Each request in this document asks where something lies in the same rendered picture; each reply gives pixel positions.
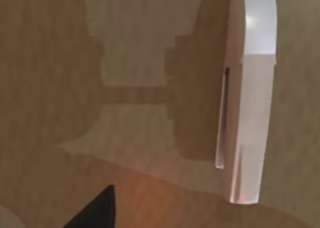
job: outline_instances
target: brown background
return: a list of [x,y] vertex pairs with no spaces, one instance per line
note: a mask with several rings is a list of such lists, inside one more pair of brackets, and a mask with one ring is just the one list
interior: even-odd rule
[[237,206],[213,170],[229,2],[0,0],[0,205],[57,228],[115,184],[118,228],[320,227],[320,3],[277,0],[260,203]]

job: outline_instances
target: beige surface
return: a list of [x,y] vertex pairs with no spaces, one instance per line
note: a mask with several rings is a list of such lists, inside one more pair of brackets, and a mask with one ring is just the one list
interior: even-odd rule
[[118,228],[320,227],[320,4],[277,1],[261,201],[241,207],[212,169],[230,0],[0,0],[1,206],[57,228],[115,184]]

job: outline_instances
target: dark triangular object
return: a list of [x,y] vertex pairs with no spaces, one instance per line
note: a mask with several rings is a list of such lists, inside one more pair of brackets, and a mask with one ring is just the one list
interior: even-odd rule
[[64,228],[114,228],[116,220],[115,187],[108,186]]

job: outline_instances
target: white plastic object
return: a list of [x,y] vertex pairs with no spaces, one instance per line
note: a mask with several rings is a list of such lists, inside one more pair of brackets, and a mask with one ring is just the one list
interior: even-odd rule
[[259,201],[276,42],[276,0],[231,0],[215,156],[231,203]]

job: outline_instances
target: black object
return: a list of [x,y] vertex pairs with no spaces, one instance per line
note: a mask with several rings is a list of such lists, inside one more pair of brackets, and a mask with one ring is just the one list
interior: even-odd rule
[[114,228],[116,221],[115,187],[108,186],[64,228]]

